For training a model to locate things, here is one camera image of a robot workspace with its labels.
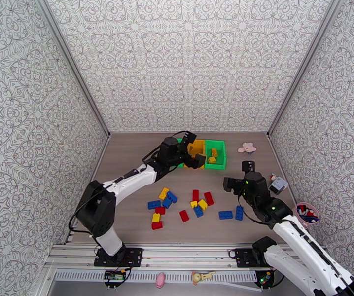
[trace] black mounting plate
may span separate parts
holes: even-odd
[[[252,253],[252,248],[236,248],[235,259],[237,268],[269,268],[262,259],[258,262]]]
[[[94,261],[95,267],[140,267],[142,263],[142,248],[126,248],[124,258],[117,261],[115,257],[109,256],[103,248],[96,252]]]

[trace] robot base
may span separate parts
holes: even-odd
[[[140,267],[142,263],[142,248],[122,247],[115,255],[109,256],[103,248],[96,252],[95,267]]]

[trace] blue lego brick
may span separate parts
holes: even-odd
[[[194,207],[193,210],[195,211],[196,217],[203,216],[203,210],[200,206]]]
[[[172,192],[169,191],[166,195],[171,199],[173,203],[177,202],[177,197],[175,197]]]
[[[243,221],[243,208],[240,205],[236,206],[235,219]]]
[[[169,208],[172,204],[172,199],[170,197],[166,197],[165,200],[163,200],[162,202],[162,206],[164,206],[165,208]]]
[[[155,208],[160,207],[160,206],[161,206],[161,201],[160,200],[150,201],[148,203],[148,209],[149,210],[155,209]]]
[[[224,219],[233,219],[233,213],[232,211],[222,211],[218,212],[219,219],[224,220]]]

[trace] pink toy pig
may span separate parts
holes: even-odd
[[[243,153],[247,152],[248,154],[253,154],[256,151],[256,147],[254,147],[254,143],[243,143],[243,147],[237,149],[237,152]]]
[[[161,288],[165,284],[165,274],[164,273],[159,273],[158,276],[156,277],[156,287]]]

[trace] toy figurine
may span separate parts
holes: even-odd
[[[156,287],[157,288],[161,288],[163,287],[163,285],[165,284],[165,279],[166,279],[166,276],[164,273],[159,273],[156,277]]]
[[[205,279],[212,279],[212,275],[215,272],[210,272],[210,273],[206,273],[206,274],[201,274],[201,273],[197,273],[195,271],[192,272],[192,283],[196,286],[198,284],[198,282],[205,280]]]
[[[243,143],[243,147],[237,149],[238,153],[247,152],[249,155],[253,154],[256,151],[256,147],[254,147],[254,143]]]

